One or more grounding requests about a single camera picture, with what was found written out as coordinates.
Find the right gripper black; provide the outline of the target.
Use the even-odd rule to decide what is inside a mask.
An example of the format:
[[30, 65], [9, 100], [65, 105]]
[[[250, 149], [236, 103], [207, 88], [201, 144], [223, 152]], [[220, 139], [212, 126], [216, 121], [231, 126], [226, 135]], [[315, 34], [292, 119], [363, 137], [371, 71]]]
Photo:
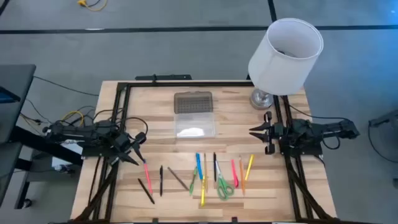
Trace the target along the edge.
[[260, 126], [255, 128], [251, 128], [250, 131], [263, 131], [264, 133], [254, 133], [250, 132], [249, 134], [258, 138], [262, 142], [266, 142], [267, 146], [265, 148], [265, 153], [267, 155], [271, 155], [275, 153], [275, 144], [272, 142], [273, 139], [280, 139], [284, 135], [284, 125], [282, 123], [271, 124], [272, 113], [267, 111], [264, 115], [265, 122]]

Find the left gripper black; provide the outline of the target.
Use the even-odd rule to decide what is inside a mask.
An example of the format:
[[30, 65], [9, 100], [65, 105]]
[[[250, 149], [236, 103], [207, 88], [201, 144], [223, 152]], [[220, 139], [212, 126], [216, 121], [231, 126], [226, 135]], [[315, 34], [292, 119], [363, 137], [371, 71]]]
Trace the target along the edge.
[[146, 134], [139, 132], [133, 140], [130, 137], [128, 133], [121, 133], [115, 139], [110, 140], [113, 153], [107, 160], [109, 165], [113, 166], [117, 161], [122, 161], [138, 166], [139, 164], [129, 156], [132, 151], [137, 154], [143, 163], [146, 162], [140, 152], [141, 144], [147, 139]]

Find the pink pencil blue cap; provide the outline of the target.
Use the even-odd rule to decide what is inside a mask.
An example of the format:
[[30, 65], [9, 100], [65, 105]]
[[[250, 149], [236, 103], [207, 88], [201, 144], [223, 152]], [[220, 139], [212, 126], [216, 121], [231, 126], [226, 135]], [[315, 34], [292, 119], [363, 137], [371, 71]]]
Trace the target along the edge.
[[146, 174], [148, 189], [149, 189], [150, 194], [152, 195], [152, 194], [153, 194], [153, 191], [152, 191], [152, 183], [151, 183], [151, 179], [150, 179], [150, 175], [149, 175], [149, 170], [148, 170], [147, 162], [146, 162], [145, 159], [143, 160], [143, 163], [144, 163], [144, 171], [145, 171], [145, 174]]

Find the thin black pen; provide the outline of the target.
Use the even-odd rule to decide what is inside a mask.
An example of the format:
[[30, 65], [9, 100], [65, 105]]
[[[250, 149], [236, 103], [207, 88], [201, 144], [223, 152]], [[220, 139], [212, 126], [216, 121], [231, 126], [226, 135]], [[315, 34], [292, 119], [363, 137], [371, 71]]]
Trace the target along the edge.
[[142, 187], [143, 191], [146, 193], [147, 197], [149, 198], [150, 202], [152, 204], [155, 204], [154, 199], [152, 198], [152, 195], [150, 194], [150, 192], [147, 190], [147, 188], [145, 187], [145, 185], [143, 184], [142, 180], [140, 178], [137, 178], [139, 185]]

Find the orange pencil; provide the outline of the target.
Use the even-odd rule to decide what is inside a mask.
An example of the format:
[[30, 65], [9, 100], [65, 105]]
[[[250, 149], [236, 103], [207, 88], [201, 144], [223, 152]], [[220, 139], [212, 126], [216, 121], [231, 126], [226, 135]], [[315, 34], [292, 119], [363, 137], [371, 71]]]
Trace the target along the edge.
[[241, 176], [241, 190], [242, 190], [243, 196], [245, 196], [244, 169], [243, 169], [243, 160], [242, 160], [241, 155], [239, 155], [239, 170], [240, 170], [240, 176]]

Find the grey pen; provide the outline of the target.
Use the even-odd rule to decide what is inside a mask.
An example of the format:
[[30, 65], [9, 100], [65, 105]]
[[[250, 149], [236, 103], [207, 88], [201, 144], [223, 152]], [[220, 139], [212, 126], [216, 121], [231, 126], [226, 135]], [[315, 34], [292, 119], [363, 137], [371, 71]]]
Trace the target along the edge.
[[187, 187], [187, 185], [183, 182], [183, 180], [170, 168], [170, 167], [167, 167], [167, 169], [170, 171], [170, 173], [176, 178], [176, 180], [181, 184], [181, 186], [185, 189], [185, 190], [187, 190], [187, 191], [189, 191], [189, 188]]

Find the pink highlighter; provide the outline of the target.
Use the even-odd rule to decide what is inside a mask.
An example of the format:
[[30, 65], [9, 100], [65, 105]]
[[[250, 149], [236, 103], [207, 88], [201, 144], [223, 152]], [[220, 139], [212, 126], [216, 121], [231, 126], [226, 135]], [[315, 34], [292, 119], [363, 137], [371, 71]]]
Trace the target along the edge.
[[232, 175], [233, 175], [233, 180], [234, 180], [234, 187], [238, 188], [239, 180], [238, 180], [238, 176], [236, 173], [236, 166], [235, 166], [234, 159], [231, 159], [231, 170], [232, 170]]

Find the green handled scissors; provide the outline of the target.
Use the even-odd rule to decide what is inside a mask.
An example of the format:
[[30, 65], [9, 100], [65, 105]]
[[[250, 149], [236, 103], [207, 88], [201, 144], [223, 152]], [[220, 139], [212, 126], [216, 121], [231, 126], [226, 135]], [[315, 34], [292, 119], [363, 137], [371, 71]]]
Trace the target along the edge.
[[227, 200], [234, 194], [234, 187], [223, 177], [218, 161], [216, 161], [215, 164], [217, 174], [217, 193], [221, 200]]

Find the green mechanical pencil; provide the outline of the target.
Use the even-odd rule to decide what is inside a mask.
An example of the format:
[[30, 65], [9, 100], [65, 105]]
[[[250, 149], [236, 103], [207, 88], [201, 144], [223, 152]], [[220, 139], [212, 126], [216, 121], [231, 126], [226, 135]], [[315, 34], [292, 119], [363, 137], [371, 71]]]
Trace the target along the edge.
[[193, 193], [194, 186], [195, 186], [195, 179], [196, 179], [197, 174], [198, 174], [198, 168], [196, 166], [194, 168], [194, 170], [193, 170], [192, 181], [190, 182], [190, 188], [189, 188], [189, 194], [190, 195], [192, 195], [192, 193]]

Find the blue pen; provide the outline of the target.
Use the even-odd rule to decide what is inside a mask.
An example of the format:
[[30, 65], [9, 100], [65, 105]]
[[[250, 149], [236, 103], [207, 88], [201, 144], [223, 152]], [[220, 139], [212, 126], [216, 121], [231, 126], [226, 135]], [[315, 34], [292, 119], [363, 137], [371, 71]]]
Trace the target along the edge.
[[197, 160], [198, 174], [199, 174], [200, 180], [203, 180], [203, 173], [202, 173], [202, 170], [201, 170], [200, 154], [198, 152], [196, 152], [195, 156], [196, 156], [196, 160]]

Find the clear plastic pencil box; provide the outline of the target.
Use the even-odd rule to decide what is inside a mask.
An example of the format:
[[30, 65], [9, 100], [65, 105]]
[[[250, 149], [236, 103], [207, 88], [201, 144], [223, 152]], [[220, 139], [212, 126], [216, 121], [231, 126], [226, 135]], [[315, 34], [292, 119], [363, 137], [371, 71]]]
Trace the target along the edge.
[[174, 94], [176, 138], [212, 138], [216, 135], [213, 95], [210, 91]]

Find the table lamp white shade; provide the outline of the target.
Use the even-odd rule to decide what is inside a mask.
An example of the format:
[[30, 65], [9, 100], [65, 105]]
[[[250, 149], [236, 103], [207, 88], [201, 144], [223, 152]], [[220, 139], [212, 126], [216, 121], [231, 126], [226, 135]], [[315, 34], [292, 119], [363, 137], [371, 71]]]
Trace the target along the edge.
[[323, 51], [323, 37], [310, 23], [296, 18], [273, 22], [248, 64], [254, 85], [251, 105], [265, 110], [275, 96], [299, 91]]

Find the white printed label sheet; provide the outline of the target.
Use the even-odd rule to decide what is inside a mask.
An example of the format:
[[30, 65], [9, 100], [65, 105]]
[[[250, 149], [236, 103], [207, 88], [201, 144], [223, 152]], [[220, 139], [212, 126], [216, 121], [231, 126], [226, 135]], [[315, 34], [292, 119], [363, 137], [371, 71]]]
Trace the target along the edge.
[[[73, 152], [76, 152], [79, 155], [82, 155], [83, 148], [81, 146], [79, 146], [78, 143], [79, 143], [79, 141], [77, 141], [77, 140], [68, 139], [68, 140], [62, 142], [60, 145], [73, 151]], [[54, 169], [60, 169], [61, 166], [69, 166], [71, 164], [72, 164], [71, 162], [64, 161], [63, 159], [59, 159], [57, 157], [52, 158], [52, 167]]]

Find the dark tablet screen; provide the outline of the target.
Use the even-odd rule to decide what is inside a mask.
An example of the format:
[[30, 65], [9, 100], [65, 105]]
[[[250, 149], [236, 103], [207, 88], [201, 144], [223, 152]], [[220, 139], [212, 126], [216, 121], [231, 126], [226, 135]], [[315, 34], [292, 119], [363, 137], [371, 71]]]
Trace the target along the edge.
[[19, 96], [0, 86], [0, 104], [20, 102], [20, 100]]

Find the grey desk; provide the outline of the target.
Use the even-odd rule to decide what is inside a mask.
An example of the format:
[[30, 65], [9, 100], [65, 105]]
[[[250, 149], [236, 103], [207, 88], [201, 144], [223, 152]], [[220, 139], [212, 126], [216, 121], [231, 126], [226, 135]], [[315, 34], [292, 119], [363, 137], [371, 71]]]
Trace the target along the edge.
[[44, 153], [46, 156], [57, 157], [73, 165], [82, 165], [81, 156], [59, 144], [50, 143], [43, 137], [36, 135], [17, 125], [22, 107], [34, 79], [36, 66], [0, 65], [0, 86], [21, 98], [20, 102], [0, 104], [0, 206], [7, 193], [12, 176], [18, 172], [25, 172], [25, 176], [16, 199], [15, 209], [22, 209], [30, 185], [30, 174], [52, 172], [50, 167], [39, 170], [40, 159], [21, 159], [20, 153], [24, 146]]

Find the black aluminium table frame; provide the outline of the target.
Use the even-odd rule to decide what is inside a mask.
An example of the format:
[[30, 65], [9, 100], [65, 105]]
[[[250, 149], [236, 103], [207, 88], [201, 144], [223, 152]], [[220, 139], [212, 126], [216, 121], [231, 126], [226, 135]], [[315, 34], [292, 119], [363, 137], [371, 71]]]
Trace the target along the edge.
[[[148, 189], [144, 164], [119, 165], [118, 176], [105, 192], [96, 217], [113, 223], [151, 222], [240, 222], [293, 221], [306, 217], [308, 204], [301, 194], [292, 194], [280, 154], [267, 155], [264, 144], [249, 130], [262, 124], [264, 113], [255, 110], [249, 97], [249, 81], [190, 82], [120, 82], [105, 81], [96, 105], [99, 119], [112, 115], [114, 107], [125, 106], [126, 129], [135, 135], [147, 131], [141, 152], [147, 162], [152, 183], [152, 204], [139, 185], [140, 178]], [[210, 91], [213, 95], [216, 135], [212, 138], [180, 139], [174, 132], [174, 94]], [[170, 167], [190, 188], [193, 170], [200, 154], [201, 170], [206, 177], [205, 206], [201, 207], [201, 182], [195, 179], [192, 195], [170, 173]], [[213, 153], [225, 180], [234, 187], [231, 159], [234, 159], [238, 188], [227, 200], [217, 193], [213, 175]], [[243, 160], [244, 178], [249, 158], [254, 162], [247, 181], [245, 196], [241, 190], [239, 155]], [[159, 194], [159, 169], [163, 166], [163, 194]]]

